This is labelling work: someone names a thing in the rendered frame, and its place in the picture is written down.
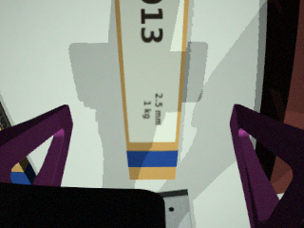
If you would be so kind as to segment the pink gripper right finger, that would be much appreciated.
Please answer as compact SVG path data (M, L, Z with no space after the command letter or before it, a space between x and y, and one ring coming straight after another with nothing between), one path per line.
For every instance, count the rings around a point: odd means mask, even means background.
M251 228L300 228L304 224L304 130L241 104L234 104L230 129ZM249 134L286 162L293 179L279 199Z

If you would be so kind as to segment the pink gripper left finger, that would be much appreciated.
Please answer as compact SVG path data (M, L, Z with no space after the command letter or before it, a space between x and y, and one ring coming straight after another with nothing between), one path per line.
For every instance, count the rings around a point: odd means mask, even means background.
M63 104L0 130L0 182L12 183L12 167L53 136L44 163L32 184L61 186L72 128L69 106Z

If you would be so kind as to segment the white electrode pack with printed label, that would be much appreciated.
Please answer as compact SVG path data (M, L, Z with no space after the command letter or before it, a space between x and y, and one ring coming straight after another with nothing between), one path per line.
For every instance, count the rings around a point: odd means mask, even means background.
M11 126L10 121L0 102L0 130L9 126ZM12 183L32 184L34 182L36 174L27 157L12 167L10 178Z

